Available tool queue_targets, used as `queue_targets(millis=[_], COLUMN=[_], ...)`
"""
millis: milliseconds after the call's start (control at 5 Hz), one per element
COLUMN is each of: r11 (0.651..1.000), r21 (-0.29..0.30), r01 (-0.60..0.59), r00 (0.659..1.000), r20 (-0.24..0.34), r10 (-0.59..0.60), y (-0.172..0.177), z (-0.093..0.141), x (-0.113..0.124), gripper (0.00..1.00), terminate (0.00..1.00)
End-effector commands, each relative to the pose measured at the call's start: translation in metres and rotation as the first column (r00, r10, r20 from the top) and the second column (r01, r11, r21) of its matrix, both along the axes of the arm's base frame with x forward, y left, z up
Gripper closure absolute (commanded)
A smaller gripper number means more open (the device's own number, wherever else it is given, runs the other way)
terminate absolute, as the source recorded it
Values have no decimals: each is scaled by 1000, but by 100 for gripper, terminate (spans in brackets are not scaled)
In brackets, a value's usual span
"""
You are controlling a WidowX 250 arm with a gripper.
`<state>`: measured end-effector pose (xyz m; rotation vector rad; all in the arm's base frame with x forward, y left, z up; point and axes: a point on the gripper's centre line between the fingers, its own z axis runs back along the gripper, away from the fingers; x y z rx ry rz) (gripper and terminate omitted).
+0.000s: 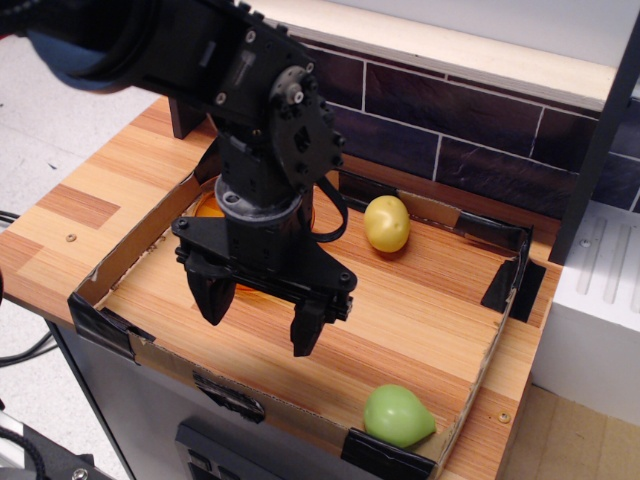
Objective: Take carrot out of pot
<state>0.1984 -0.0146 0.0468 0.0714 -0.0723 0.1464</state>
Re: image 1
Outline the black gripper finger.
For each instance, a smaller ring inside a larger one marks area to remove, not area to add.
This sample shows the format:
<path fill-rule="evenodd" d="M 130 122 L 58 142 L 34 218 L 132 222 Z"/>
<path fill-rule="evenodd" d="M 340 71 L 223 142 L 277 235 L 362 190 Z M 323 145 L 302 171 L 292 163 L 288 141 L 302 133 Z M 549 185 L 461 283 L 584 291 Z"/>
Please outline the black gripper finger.
<path fill-rule="evenodd" d="M 202 317 L 218 325 L 234 299 L 236 281 L 231 271 L 207 262 L 199 255 L 190 255 L 185 263 L 187 281 Z"/>
<path fill-rule="evenodd" d="M 326 324 L 334 322 L 328 306 L 319 300 L 306 300 L 295 305 L 290 326 L 290 340 L 295 357 L 309 356 Z"/>

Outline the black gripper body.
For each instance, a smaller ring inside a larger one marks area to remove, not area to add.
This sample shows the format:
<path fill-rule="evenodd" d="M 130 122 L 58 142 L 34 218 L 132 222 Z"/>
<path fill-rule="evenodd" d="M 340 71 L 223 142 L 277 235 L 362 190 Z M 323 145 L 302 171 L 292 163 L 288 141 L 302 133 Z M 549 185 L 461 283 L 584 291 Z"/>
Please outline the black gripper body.
<path fill-rule="evenodd" d="M 225 316 L 238 285 L 264 292 L 303 308 L 316 301 L 326 323 L 347 319 L 357 277 L 325 252 L 346 231 L 311 230 L 313 194 L 294 197 L 287 207 L 260 211 L 224 182 L 215 185 L 223 216 L 183 216 L 171 224 L 178 237 L 177 260 L 183 264 L 201 315 L 210 323 Z"/>

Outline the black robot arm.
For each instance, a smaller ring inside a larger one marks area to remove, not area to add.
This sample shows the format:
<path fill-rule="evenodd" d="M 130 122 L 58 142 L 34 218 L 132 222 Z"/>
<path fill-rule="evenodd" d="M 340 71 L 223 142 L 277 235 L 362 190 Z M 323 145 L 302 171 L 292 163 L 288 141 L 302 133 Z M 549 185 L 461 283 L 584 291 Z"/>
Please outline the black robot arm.
<path fill-rule="evenodd" d="M 137 87 L 207 114 L 217 136 L 219 218 L 174 221 L 176 255 L 202 316 L 217 324 L 238 285 L 292 303 L 290 339 L 309 355 L 348 317 L 354 273 L 312 229 L 313 192 L 348 212 L 328 174 L 343 137 L 320 96 L 314 60 L 285 26 L 234 1 L 5 1 L 1 31 L 27 37 L 63 83 Z"/>

